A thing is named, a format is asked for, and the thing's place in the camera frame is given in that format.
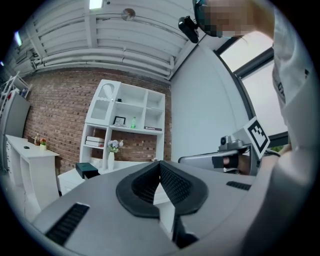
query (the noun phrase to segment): white wall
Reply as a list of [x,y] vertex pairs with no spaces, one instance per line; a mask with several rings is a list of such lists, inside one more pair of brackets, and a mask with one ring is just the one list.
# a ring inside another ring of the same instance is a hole
[[249,119],[228,71],[205,44],[199,44],[171,81],[172,161],[212,153],[220,138]]

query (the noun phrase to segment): white cabinet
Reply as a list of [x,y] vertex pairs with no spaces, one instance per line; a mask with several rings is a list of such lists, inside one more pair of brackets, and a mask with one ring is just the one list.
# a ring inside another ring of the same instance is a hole
[[120,84],[118,81],[101,80],[86,115],[86,123],[101,126],[109,125]]
[[55,157],[59,154],[40,150],[25,138],[6,138],[12,183],[24,189],[35,210],[43,210],[59,198],[55,171]]

